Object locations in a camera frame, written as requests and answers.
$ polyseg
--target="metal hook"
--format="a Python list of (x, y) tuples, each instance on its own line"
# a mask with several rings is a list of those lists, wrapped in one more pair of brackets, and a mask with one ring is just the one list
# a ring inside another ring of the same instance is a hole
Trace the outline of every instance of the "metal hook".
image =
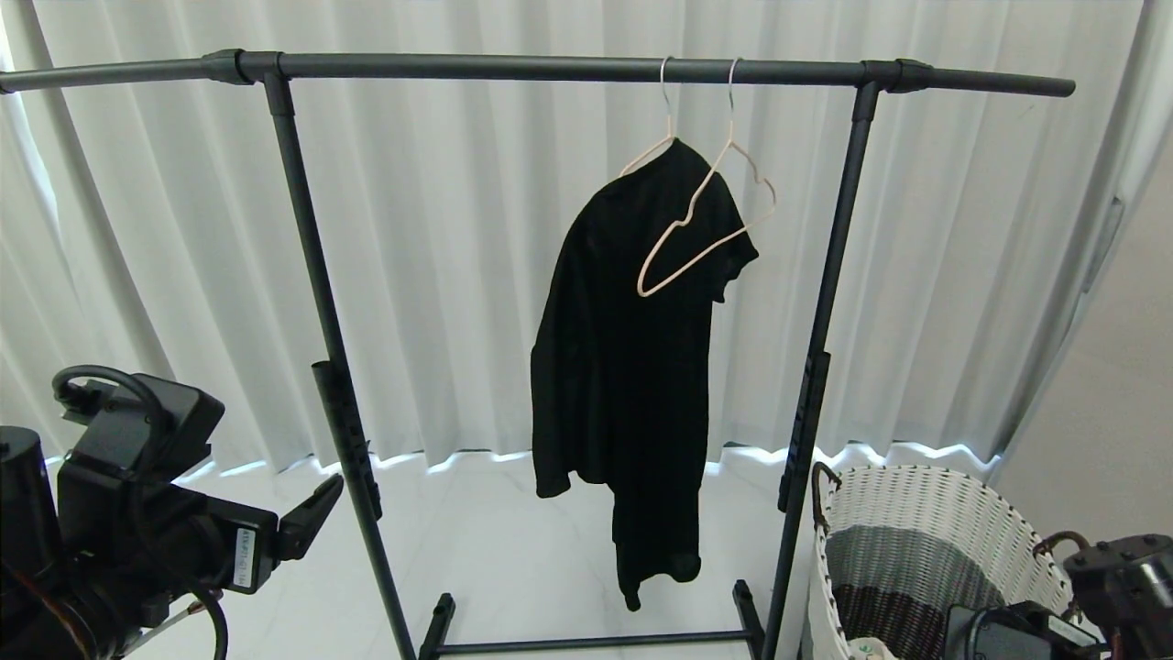
[(669, 100), (669, 97), (667, 97), (667, 86), (664, 84), (664, 67), (667, 64), (667, 61), (671, 60), (671, 59), (672, 59), (672, 55), (669, 55), (669, 56), (664, 57), (663, 62), (660, 62), (660, 94), (664, 95), (664, 106), (667, 108), (669, 116), (672, 115), (672, 101)]
[(737, 63), (741, 60), (743, 57), (734, 57), (733, 63), (730, 64), (730, 114), (733, 114), (733, 70), (737, 69)]

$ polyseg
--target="clothes hanger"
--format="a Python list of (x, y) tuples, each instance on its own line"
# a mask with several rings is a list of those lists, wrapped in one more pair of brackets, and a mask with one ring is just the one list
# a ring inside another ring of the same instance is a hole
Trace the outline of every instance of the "clothes hanger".
[(643, 154), (639, 154), (638, 156), (636, 156), (636, 159), (633, 159), (630, 163), (628, 163), (628, 166), (623, 168), (623, 170), (619, 171), (619, 176), (626, 176), (628, 172), (630, 172), (632, 169), (635, 169), (636, 165), (638, 165), (640, 162), (643, 162), (644, 158), (646, 158), (647, 156), (652, 155), (652, 151), (655, 151), (656, 149), (659, 149), (664, 144), (667, 144), (667, 143), (672, 142), (673, 140), (676, 140), (676, 130), (674, 130), (673, 122), (672, 122), (672, 101), (669, 100), (669, 97), (667, 97), (667, 87), (664, 86), (664, 64), (666, 64), (667, 61), (671, 60), (671, 59), (672, 59), (672, 55), (669, 55), (669, 56), (664, 57), (663, 62), (660, 62), (660, 94), (664, 95), (664, 106), (667, 108), (667, 136), (664, 137), (663, 140), (660, 140), (659, 142), (652, 144), (651, 147), (649, 147), (647, 150), (644, 151)]
[[(689, 212), (684, 216), (684, 219), (672, 220), (672, 223), (667, 225), (667, 229), (664, 230), (664, 233), (660, 234), (659, 239), (656, 240), (656, 244), (652, 246), (652, 251), (647, 253), (647, 258), (644, 259), (644, 265), (643, 267), (639, 268), (639, 278), (636, 279), (636, 292), (639, 293), (639, 297), (642, 298), (646, 298), (652, 293), (655, 293), (656, 291), (659, 291), (664, 286), (667, 286), (669, 284), (672, 283), (673, 279), (683, 274), (685, 270), (689, 270), (690, 267), (696, 265), (696, 263), (701, 258), (704, 258), (705, 254), (716, 250), (720, 245), (732, 240), (733, 238), (737, 238), (741, 233), (745, 233), (751, 226), (774, 215), (774, 210), (778, 207), (778, 191), (774, 190), (774, 184), (771, 183), (768, 178), (759, 175), (758, 163), (753, 162), (753, 157), (750, 156), (750, 152), (746, 151), (745, 148), (743, 148), (740, 144), (738, 144), (735, 140), (733, 140), (733, 70), (737, 69), (737, 63), (740, 60), (741, 57), (737, 57), (730, 66), (730, 137), (728, 140), (725, 141), (725, 147), (721, 149), (721, 152), (717, 155), (717, 159), (713, 161), (713, 166), (708, 169), (708, 173), (705, 175), (704, 181), (700, 182), (700, 186), (697, 188), (697, 191), (692, 193), (692, 198), (689, 200)], [(753, 182), (758, 185), (765, 183), (766, 188), (769, 189), (769, 198), (771, 198), (769, 210), (758, 216), (741, 229), (738, 229), (737, 231), (730, 233), (728, 236), (725, 236), (724, 238), (720, 238), (712, 245), (708, 245), (707, 247), (701, 250), (700, 253), (692, 257), (689, 260), (689, 263), (678, 267), (676, 272), (665, 277), (664, 280), (662, 280), (659, 284), (656, 284), (651, 288), (645, 288), (644, 278), (647, 275), (647, 267), (651, 265), (652, 259), (656, 258), (656, 253), (659, 252), (660, 246), (663, 246), (664, 241), (667, 240), (667, 237), (672, 234), (672, 231), (674, 231), (679, 226), (686, 226), (690, 222), (692, 222), (692, 213), (693, 211), (696, 211), (697, 199), (700, 198), (700, 193), (705, 190), (705, 186), (708, 185), (708, 181), (712, 179), (713, 173), (717, 172), (717, 166), (721, 164), (721, 159), (725, 158), (725, 154), (728, 152), (730, 148), (745, 156), (745, 159), (750, 163), (750, 170), (753, 173)]]

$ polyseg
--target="black metal clothing rack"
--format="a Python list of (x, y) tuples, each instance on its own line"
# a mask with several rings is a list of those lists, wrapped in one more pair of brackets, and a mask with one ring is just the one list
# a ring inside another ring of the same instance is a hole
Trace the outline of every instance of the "black metal clothing rack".
[[(847, 245), (855, 193), (863, 166), (868, 131), (881, 91), (894, 94), (922, 89), (968, 89), (1037, 96), (1069, 96), (1071, 80), (938, 69), (914, 60), (863, 62), (784, 62), (743, 60), (732, 82), (750, 84), (818, 84), (855, 88), (855, 107), (847, 141), (847, 155), (839, 197), (832, 220), (830, 241), (815, 306), (811, 345), (802, 373), (802, 387), (794, 417), (786, 469), (779, 484), (778, 508), (786, 513), (781, 546), (774, 574), (766, 627), (762, 628), (750, 587), (738, 580), (733, 600), (741, 628), (733, 631), (676, 634), (621, 635), (588, 639), (503, 641), (489, 644), (448, 644), (445, 639), (456, 610), (452, 594), (445, 593), (432, 612), (432, 624), (416, 652), (412, 644), (404, 608), (395, 591), (378, 520), (382, 515), (379, 490), (371, 471), (366, 436), (354, 399), (350, 365), (343, 343), (338, 311), (330, 286), (326, 258), (321, 249), (318, 220), (310, 196), (290, 80), (298, 77), (388, 77), (448, 80), (547, 80), (592, 82), (658, 82), (662, 61), (639, 57), (562, 57), (514, 55), (426, 55), (426, 54), (287, 54), (279, 52), (218, 50), (202, 57), (128, 62), (82, 67), (0, 73), (0, 94), (55, 87), (81, 87), (123, 82), (168, 80), (213, 80), (231, 84), (262, 83), (273, 117), (293, 216), (297, 222), (310, 271), (318, 319), (326, 341), (326, 360), (312, 366), (326, 409), (333, 443), (343, 475), (354, 504), (359, 529), (374, 571), (379, 594), (404, 660), (434, 660), (445, 655), (472, 655), (540, 649), (576, 649), (611, 646), (662, 645), (682, 642), (744, 640), (753, 660), (773, 660), (782, 621), (786, 592), (794, 565), (802, 501), (811, 472), (819, 411), (827, 385), (830, 355), (826, 352), (827, 327), (839, 284), (839, 272)], [(666, 82), (726, 83), (730, 60), (672, 59), (663, 67)]]

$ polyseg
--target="white wicker basket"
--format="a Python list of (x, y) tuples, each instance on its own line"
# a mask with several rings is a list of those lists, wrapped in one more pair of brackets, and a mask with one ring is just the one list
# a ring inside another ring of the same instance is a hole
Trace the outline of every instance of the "white wicker basket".
[[(820, 474), (839, 482), (826, 497)], [(859, 468), (835, 479), (818, 464), (812, 483), (807, 658), (847, 660), (848, 639), (859, 637), (881, 639), (903, 660), (938, 658), (952, 605), (1033, 600), (1063, 612), (1071, 601), (1051, 554), (1033, 553), (1039, 536), (978, 479), (916, 465)]]

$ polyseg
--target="black garment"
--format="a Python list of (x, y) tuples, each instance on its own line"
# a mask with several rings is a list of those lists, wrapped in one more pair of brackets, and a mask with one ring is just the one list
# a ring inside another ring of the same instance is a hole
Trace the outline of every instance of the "black garment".
[[(644, 259), (684, 217), (708, 168), (677, 140), (595, 193), (562, 245), (531, 354), (537, 495), (565, 492), (571, 471), (611, 488), (619, 588), (632, 611), (640, 581), (667, 573), (683, 583), (700, 571), (712, 302), (758, 256), (741, 233), (653, 295), (636, 293)], [(728, 186), (713, 175), (645, 287), (741, 226)]]

